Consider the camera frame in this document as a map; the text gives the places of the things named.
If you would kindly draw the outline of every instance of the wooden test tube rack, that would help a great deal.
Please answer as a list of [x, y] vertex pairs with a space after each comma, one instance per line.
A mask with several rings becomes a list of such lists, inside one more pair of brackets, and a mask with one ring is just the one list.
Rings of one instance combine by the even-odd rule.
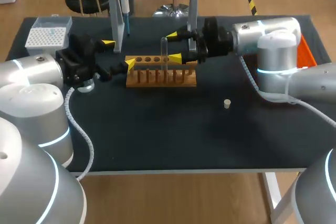
[[136, 70], [134, 67], [127, 74], [126, 87], [195, 87], [197, 61], [187, 62], [184, 69], [181, 64], [168, 59], [168, 65], [172, 70], [161, 70], [161, 56], [126, 56], [125, 60], [135, 58], [134, 67], [151, 67], [154, 70]]

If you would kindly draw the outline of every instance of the orange object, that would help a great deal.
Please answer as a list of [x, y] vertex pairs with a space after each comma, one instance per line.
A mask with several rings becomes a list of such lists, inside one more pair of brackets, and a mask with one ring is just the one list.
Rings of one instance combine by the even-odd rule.
[[307, 42], [304, 38], [303, 35], [301, 35], [301, 41], [298, 46], [298, 63], [297, 67], [298, 68], [303, 68], [303, 67], [314, 67], [317, 66], [316, 61], [314, 59], [313, 54], [311, 53]]

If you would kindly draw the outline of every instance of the metal bracket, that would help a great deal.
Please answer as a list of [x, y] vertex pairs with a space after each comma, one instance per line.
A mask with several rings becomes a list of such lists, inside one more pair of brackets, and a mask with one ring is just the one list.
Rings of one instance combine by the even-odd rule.
[[[193, 31], [197, 28], [197, 10], [198, 0], [190, 0], [189, 2], [189, 16], [188, 16], [188, 31]], [[196, 51], [196, 41], [189, 39], [189, 51]]]
[[114, 52], [120, 52], [124, 36], [125, 23], [122, 18], [121, 6], [119, 0], [109, 0], [110, 18], [113, 40], [115, 41]]

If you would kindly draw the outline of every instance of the chair base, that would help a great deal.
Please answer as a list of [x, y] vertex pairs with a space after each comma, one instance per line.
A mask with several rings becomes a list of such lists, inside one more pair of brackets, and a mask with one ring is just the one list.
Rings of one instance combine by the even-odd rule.
[[153, 17], [187, 17], [189, 15], [189, 6], [179, 4], [178, 8], [174, 10], [173, 4], [163, 5], [157, 9]]

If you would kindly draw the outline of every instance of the small cap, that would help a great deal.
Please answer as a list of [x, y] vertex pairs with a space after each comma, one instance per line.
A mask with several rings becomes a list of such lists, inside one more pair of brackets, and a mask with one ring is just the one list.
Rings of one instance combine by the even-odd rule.
[[229, 99], [224, 100], [224, 108], [228, 109], [230, 107], [231, 101]]

